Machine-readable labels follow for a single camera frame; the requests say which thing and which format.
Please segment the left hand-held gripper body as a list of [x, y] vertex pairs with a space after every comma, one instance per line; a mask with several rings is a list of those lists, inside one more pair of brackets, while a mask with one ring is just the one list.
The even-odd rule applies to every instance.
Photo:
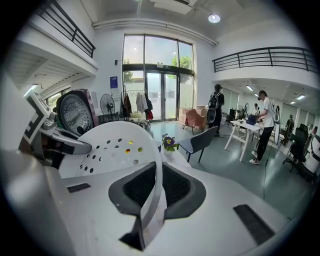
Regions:
[[57, 128], [57, 114], [34, 90], [25, 94], [24, 99], [32, 107], [34, 113], [24, 131], [19, 150], [35, 157], [44, 166], [58, 169], [63, 154], [59, 152], [62, 143], [53, 138]]

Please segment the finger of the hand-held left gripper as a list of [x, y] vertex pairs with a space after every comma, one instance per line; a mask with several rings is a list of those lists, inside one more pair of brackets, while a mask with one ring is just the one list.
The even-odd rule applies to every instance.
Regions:
[[88, 154], [92, 150], [92, 146], [89, 143], [64, 135], [54, 134], [53, 140], [56, 141], [56, 148], [54, 150], [65, 155]]

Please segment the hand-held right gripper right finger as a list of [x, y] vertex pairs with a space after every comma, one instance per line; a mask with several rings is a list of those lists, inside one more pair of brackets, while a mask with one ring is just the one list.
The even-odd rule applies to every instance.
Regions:
[[167, 208], [153, 256], [258, 256], [288, 218], [237, 182], [163, 163]]

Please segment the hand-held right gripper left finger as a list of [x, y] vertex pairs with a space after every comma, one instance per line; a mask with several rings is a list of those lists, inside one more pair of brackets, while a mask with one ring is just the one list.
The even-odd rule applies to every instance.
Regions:
[[61, 178], [45, 170], [69, 256], [142, 256], [142, 208], [156, 183], [155, 162], [101, 174]]

